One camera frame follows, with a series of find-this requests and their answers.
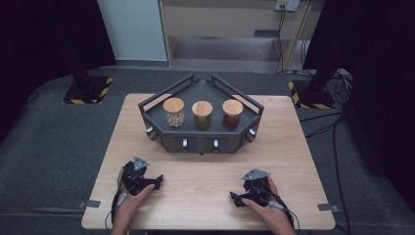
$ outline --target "hexagonal rack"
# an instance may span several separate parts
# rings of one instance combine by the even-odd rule
[[[185,103],[185,120],[179,127],[171,127],[166,121],[163,102],[178,97]],[[227,130],[222,125],[222,104],[228,99],[239,100],[244,110],[238,127]],[[209,130],[200,131],[194,126],[192,105],[198,101],[213,105]],[[262,117],[264,107],[229,83],[212,75],[200,80],[190,74],[181,81],[138,104],[151,140],[157,140],[169,153],[233,154],[245,143],[252,142]]]

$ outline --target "carpeted floor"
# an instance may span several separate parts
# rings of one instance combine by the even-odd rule
[[[155,93],[193,73],[205,79],[213,73],[249,95],[291,96],[288,82],[304,76],[185,70],[96,69],[91,75],[114,79],[99,105],[65,105],[62,99],[72,77],[50,81],[27,101],[20,119],[0,145],[0,234],[109,234],[81,227],[79,201],[89,199],[106,153],[124,97],[129,93]],[[335,81],[329,83],[333,91]],[[297,109],[299,119],[340,112]],[[304,135],[333,123],[339,116],[301,123]],[[335,220],[346,228],[344,206],[336,179],[333,128],[307,138],[329,203],[341,209]],[[337,157],[346,210],[352,234],[415,234],[415,214],[406,206],[387,178],[375,177],[365,167],[357,147],[342,122],[336,129]],[[65,209],[58,213],[31,211]],[[142,234],[144,231],[133,231]],[[248,234],[221,232],[221,234]],[[342,229],[311,234],[344,234]]]

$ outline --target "wall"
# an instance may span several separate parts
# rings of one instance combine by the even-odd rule
[[[117,60],[167,61],[159,1],[98,0]]]

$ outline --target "jar lid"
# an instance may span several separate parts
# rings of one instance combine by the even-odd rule
[[[223,112],[228,116],[238,116],[244,110],[244,106],[237,100],[227,100],[222,105]]]
[[[192,112],[197,117],[205,118],[211,114],[213,106],[208,101],[198,101],[192,106]]]
[[[162,107],[169,113],[179,113],[184,108],[184,102],[180,98],[169,98],[164,101]]]

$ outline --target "jar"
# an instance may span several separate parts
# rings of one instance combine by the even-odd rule
[[[162,104],[166,115],[166,120],[169,126],[178,127],[184,122],[184,102],[180,98],[169,98]]]
[[[244,110],[244,106],[240,101],[227,100],[223,102],[223,118],[222,124],[228,130],[234,130],[238,127],[239,120],[241,119],[241,113]]]
[[[198,130],[208,130],[211,125],[212,105],[207,101],[198,101],[192,106],[193,120]]]

